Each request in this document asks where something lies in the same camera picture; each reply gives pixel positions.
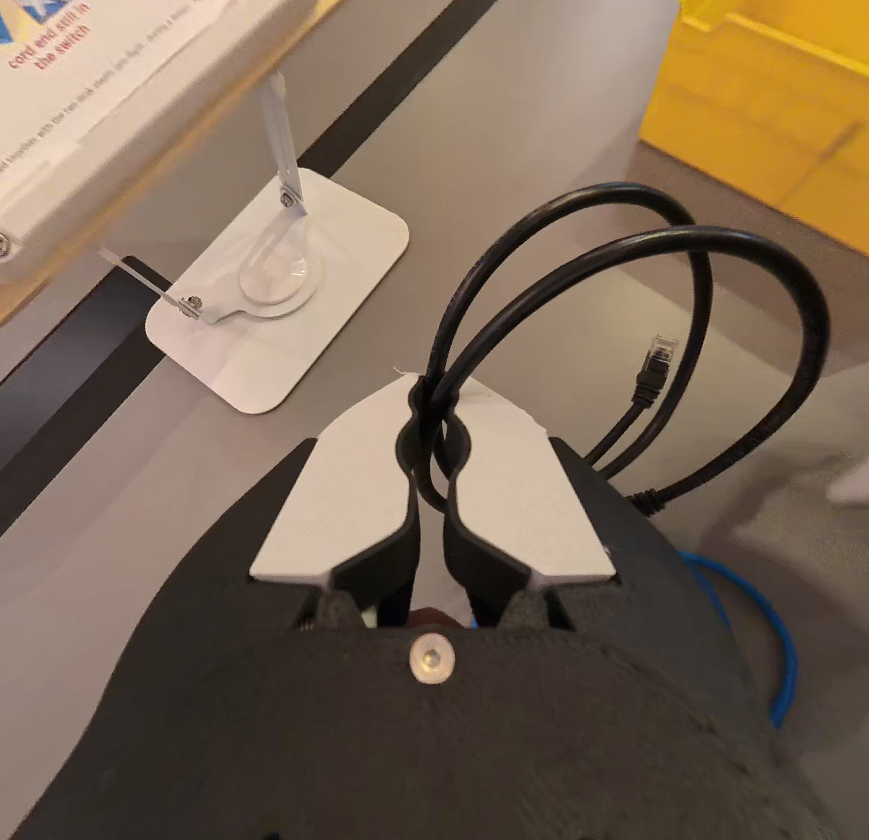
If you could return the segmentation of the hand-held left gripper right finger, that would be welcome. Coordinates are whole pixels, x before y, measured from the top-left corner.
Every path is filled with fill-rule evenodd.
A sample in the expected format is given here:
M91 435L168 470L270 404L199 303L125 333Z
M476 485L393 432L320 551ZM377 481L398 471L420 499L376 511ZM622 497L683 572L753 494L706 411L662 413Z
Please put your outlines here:
M496 624L524 591L614 583L611 556L543 426L474 379L447 426L444 559L477 621Z

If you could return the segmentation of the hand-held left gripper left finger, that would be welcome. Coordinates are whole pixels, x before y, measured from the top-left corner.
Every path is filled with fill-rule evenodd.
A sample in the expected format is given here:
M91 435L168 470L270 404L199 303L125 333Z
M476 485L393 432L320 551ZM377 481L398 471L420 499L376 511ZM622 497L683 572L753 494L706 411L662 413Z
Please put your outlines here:
M316 438L248 573L350 595L377 625L403 627L420 561L413 477L420 377L401 374Z

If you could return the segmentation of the yellow plastic bin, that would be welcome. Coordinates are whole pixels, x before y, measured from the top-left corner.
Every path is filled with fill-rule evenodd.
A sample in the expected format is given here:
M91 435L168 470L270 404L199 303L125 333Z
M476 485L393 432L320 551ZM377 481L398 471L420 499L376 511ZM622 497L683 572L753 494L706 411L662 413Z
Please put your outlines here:
M640 138L866 255L868 0L679 0Z

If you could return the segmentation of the white document stand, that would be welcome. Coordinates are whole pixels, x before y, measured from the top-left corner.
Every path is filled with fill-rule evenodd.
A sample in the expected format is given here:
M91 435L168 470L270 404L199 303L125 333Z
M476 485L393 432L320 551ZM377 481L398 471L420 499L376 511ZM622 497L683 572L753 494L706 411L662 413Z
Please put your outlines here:
M256 415L288 397L407 249L409 232L399 216L298 162L279 68L251 91L276 175L176 283L151 283L97 238L88 248L158 297L145 322L151 344ZM2 202L2 224L76 143L56 148Z

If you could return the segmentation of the printed instruction sheet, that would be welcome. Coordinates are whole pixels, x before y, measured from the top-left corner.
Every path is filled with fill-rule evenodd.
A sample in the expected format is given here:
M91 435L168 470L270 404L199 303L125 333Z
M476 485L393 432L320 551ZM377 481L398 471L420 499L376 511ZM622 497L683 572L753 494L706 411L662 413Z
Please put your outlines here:
M240 1L2 0L2 202Z

